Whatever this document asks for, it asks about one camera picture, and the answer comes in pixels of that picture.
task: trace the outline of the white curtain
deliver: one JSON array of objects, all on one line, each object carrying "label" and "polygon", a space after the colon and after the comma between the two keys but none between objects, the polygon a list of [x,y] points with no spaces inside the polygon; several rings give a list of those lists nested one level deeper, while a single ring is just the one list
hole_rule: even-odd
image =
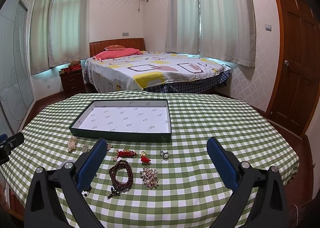
[{"label": "white curtain", "polygon": [[82,60],[89,52],[89,0],[53,0],[49,27],[49,66]]},{"label": "white curtain", "polygon": [[165,51],[199,54],[199,0],[168,0]]},{"label": "white curtain", "polygon": [[200,55],[255,66],[252,0],[200,0]]},{"label": "white curtain", "polygon": [[30,25],[31,75],[49,69],[48,16],[50,0],[35,0]]}]

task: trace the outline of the tray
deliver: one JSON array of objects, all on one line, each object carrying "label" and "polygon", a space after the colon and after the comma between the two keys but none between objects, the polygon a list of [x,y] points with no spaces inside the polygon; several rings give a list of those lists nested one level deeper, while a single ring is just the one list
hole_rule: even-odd
[{"label": "tray", "polygon": [[94,100],[69,126],[73,136],[129,142],[170,142],[166,99]]}]

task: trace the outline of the wooden door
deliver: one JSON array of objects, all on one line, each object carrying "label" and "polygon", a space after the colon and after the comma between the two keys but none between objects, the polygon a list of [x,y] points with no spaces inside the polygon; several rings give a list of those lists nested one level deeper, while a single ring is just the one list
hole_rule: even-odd
[{"label": "wooden door", "polygon": [[320,28],[305,0],[276,0],[280,56],[267,118],[301,135],[319,98]]}]

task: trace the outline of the cable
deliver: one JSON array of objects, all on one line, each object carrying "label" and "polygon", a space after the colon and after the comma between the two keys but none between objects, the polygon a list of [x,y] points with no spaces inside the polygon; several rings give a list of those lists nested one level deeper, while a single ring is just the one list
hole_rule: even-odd
[{"label": "cable", "polygon": [[299,219],[298,207],[297,207],[295,204],[290,204],[290,205],[288,205],[288,206],[291,206],[291,205],[294,205],[294,206],[296,207],[296,209],[297,209],[297,223],[296,223],[296,226],[295,226],[295,227],[297,227],[297,226],[298,226],[298,219]]}]

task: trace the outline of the red tassel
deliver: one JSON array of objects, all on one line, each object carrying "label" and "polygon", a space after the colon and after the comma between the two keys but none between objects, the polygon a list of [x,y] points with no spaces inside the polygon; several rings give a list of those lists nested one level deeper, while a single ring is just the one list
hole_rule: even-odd
[{"label": "red tassel", "polygon": [[121,158],[130,158],[130,157],[135,157],[137,154],[134,151],[131,150],[123,150],[123,151],[118,151],[117,150],[117,157],[113,158],[113,161],[117,161],[119,157]]},{"label": "red tassel", "polygon": [[141,162],[149,163],[151,159],[148,159],[146,156],[141,156]]},{"label": "red tassel", "polygon": [[149,163],[151,159],[147,158],[147,153],[145,151],[141,152],[141,162]]}]

